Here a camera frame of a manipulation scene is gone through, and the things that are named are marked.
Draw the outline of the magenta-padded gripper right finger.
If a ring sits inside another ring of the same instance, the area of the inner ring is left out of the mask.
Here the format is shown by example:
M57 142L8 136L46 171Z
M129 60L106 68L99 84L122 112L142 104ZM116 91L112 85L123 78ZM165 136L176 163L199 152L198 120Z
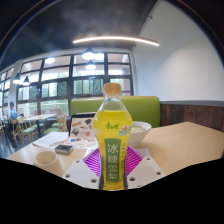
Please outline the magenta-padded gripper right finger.
M131 147L127 148L125 172L128 189L143 187L165 176L148 149L135 150Z

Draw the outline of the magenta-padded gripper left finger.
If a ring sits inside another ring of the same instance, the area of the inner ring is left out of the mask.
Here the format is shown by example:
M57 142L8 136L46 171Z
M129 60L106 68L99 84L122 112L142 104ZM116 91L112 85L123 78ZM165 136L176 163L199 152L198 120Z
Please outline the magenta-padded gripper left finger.
M71 164L63 178L84 188L98 189L100 173L100 152L98 149L88 149L83 159Z

